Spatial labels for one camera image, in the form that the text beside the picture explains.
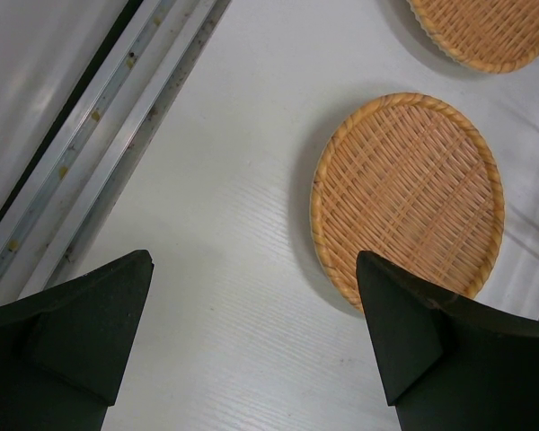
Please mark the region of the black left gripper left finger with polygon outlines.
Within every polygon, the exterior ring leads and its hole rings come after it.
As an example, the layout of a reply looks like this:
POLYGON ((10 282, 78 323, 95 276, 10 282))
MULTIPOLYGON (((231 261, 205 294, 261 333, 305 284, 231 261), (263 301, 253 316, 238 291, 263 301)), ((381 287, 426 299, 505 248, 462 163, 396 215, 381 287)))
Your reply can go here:
POLYGON ((102 428, 153 271, 148 251, 132 251, 0 306, 0 430, 102 428))

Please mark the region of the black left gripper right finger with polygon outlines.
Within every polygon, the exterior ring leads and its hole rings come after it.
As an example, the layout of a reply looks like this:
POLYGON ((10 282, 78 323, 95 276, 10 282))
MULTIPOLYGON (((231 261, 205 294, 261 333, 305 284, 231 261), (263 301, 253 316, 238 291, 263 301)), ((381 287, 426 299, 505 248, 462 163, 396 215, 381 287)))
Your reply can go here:
POLYGON ((539 321, 362 251, 356 271, 386 402, 403 430, 539 430, 539 321))

